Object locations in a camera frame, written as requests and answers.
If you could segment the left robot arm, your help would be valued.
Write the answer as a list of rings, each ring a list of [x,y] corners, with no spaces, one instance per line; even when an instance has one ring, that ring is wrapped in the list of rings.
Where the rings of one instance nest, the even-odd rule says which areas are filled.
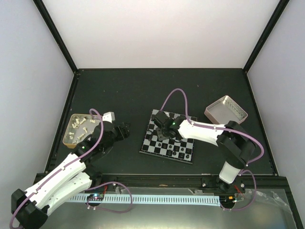
[[[56,208],[74,195],[98,190],[102,173],[93,163],[106,156],[114,143],[129,136],[130,123],[98,124],[48,175],[25,191],[12,193],[11,220],[17,220],[20,229],[39,229]]]

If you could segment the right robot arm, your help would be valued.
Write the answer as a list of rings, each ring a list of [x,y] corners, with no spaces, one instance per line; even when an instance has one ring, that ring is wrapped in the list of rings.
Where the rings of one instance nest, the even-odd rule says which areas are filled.
[[[186,118],[158,118],[152,122],[161,130],[165,138],[194,139],[219,147],[225,163],[217,179],[217,188],[228,192],[234,187],[234,180],[245,169],[256,145],[243,135],[242,128],[234,121],[226,125],[208,125]]]

